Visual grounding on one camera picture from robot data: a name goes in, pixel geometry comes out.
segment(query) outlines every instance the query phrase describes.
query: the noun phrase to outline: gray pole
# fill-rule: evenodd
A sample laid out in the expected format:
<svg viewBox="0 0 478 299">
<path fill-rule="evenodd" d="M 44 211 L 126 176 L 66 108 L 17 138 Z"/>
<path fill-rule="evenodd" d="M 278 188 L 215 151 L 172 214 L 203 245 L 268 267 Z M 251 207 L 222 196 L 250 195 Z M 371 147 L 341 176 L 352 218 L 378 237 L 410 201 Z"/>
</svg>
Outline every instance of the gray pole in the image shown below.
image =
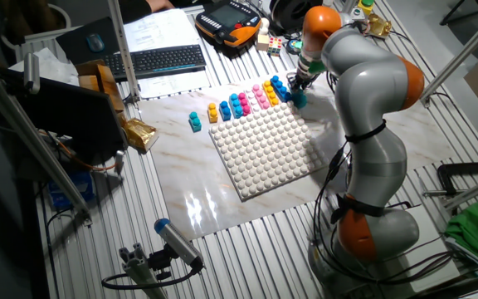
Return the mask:
<svg viewBox="0 0 478 299">
<path fill-rule="evenodd" d="M 346 0 L 344 3 L 344 6 L 342 7 L 342 10 L 340 12 L 343 13 L 350 13 L 352 9 L 357 6 L 359 3 L 359 0 Z"/>
<path fill-rule="evenodd" d="M 38 131 L 31 120 L 17 102 L 14 96 L 9 96 L 5 91 L 0 80 L 0 111 L 8 121 L 8 124 L 16 131 L 17 135 L 38 159 L 41 166 L 47 171 L 49 176 L 58 184 L 62 192 L 70 200 L 75 209 L 83 214 L 85 218 L 89 217 L 89 209 L 85 200 L 80 195 L 66 171 L 56 160 L 53 153 L 49 150 L 46 143 L 38 136 Z"/>
<path fill-rule="evenodd" d="M 470 188 L 464 193 L 456 196 L 451 201 L 448 201 L 445 205 L 446 210 L 451 211 L 452 209 L 458 207 L 462 203 L 465 203 L 466 201 L 474 198 L 477 195 L 478 195 L 478 184 L 475 187 Z"/>
<path fill-rule="evenodd" d="M 110 9 L 110 16 L 112 17 L 112 23 L 114 23 L 115 36 L 117 37 L 117 43 L 119 44 L 119 50 L 121 52 L 121 59 L 124 64 L 124 73 L 126 79 L 129 82 L 130 96 L 135 103 L 141 100 L 139 95 L 138 81 L 132 67 L 132 57 L 130 56 L 129 45 L 126 42 L 123 18 L 121 17 L 120 4 L 117 0 L 108 0 L 108 7 Z"/>
<path fill-rule="evenodd" d="M 424 100 L 425 106 L 429 105 L 429 96 L 456 70 L 456 68 L 478 47 L 478 32 L 464 45 L 462 51 L 455 56 L 446 67 L 438 73 L 433 81 L 423 90 L 421 100 Z"/>
</svg>

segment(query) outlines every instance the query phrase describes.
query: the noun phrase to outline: blue box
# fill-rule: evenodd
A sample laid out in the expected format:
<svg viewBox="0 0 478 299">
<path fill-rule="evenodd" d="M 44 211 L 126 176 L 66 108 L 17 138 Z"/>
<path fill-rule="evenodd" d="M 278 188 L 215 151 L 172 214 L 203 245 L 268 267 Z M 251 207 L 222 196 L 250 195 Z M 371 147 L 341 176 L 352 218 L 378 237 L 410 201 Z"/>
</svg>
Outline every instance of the blue box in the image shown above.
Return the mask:
<svg viewBox="0 0 478 299">
<path fill-rule="evenodd" d="M 68 175 L 86 202 L 95 198 L 95 184 L 90 172 L 81 171 Z M 55 208 L 69 208 L 71 206 L 70 200 L 54 180 L 47 184 L 47 191 Z"/>
</svg>

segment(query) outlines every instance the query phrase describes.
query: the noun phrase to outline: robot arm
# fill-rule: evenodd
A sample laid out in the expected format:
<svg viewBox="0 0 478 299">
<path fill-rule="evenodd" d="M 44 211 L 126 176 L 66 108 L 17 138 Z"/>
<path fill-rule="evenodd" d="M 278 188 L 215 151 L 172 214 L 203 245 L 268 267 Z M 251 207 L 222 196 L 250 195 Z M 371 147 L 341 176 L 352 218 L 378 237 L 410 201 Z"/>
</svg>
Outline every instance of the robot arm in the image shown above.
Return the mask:
<svg viewBox="0 0 478 299">
<path fill-rule="evenodd" d="M 293 92 L 306 88 L 326 69 L 339 78 L 335 104 L 354 166 L 348 191 L 339 201 L 341 209 L 332 216 L 339 225 L 335 246 L 350 258 L 374 262 L 399 254 L 418 240 L 417 224 L 409 213 L 384 208 L 405 179 L 407 153 L 403 142 L 386 128 L 383 115 L 417 101 L 423 74 L 344 27 L 347 20 L 328 7 L 310 9 L 290 88 Z"/>
<path fill-rule="evenodd" d="M 293 92 L 304 90 L 325 71 L 321 61 L 322 48 L 328 38 L 342 26 L 351 23 L 347 14 L 339 14 L 329 7 L 311 8 L 305 15 L 303 29 L 303 46 L 296 70 L 296 76 L 290 79 Z"/>
</svg>

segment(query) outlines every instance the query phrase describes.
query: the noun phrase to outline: pink lego brick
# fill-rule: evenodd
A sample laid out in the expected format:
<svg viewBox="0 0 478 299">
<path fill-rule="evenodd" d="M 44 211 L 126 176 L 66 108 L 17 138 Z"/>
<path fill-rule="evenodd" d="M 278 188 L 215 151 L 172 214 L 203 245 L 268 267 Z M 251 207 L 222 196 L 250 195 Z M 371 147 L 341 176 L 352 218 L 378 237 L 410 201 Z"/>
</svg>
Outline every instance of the pink lego brick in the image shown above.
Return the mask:
<svg viewBox="0 0 478 299">
<path fill-rule="evenodd" d="M 254 92 L 254 95 L 256 96 L 257 103 L 259 103 L 259 106 L 265 110 L 271 107 L 271 104 L 269 101 L 266 99 L 266 96 L 263 92 L 263 90 L 260 88 L 259 85 L 255 84 L 254 87 L 252 87 L 252 91 Z"/>
<path fill-rule="evenodd" d="M 251 113 L 251 107 L 248 104 L 248 99 L 246 98 L 246 94 L 244 92 L 239 94 L 239 102 L 241 103 L 242 115 L 249 115 Z"/>
</svg>

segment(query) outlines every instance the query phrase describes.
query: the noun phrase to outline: yellow lego brick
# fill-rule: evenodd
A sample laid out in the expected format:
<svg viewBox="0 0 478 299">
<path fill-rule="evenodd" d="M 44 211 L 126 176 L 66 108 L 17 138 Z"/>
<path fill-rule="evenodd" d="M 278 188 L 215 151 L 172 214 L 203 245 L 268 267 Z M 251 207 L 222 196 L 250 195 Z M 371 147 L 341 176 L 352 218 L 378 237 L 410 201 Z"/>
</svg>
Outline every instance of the yellow lego brick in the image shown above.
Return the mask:
<svg viewBox="0 0 478 299">
<path fill-rule="evenodd" d="M 269 103 L 271 103 L 272 107 L 280 104 L 270 81 L 265 81 L 265 83 L 263 83 L 263 90 L 265 90 L 266 98 L 269 100 Z"/>
<path fill-rule="evenodd" d="M 214 124 L 219 120 L 219 114 L 217 113 L 217 107 L 214 103 L 207 107 L 207 116 L 209 117 L 210 124 Z"/>
</svg>

